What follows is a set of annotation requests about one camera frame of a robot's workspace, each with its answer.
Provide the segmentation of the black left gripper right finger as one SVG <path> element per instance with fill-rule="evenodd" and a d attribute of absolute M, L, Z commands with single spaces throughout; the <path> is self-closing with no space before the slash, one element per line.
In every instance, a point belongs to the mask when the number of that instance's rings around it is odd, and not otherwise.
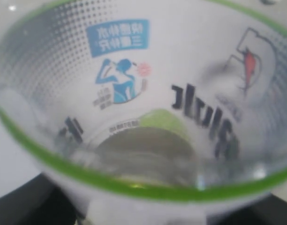
<path fill-rule="evenodd" d="M 287 225 L 287 202 L 269 197 L 226 216 L 213 219 L 214 225 Z"/>

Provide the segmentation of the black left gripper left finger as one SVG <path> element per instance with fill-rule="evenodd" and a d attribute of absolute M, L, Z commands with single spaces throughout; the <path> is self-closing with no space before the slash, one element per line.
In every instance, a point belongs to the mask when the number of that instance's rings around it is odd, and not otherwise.
<path fill-rule="evenodd" d="M 0 197 L 0 225 L 80 225 L 84 218 L 67 194 L 41 174 Z"/>

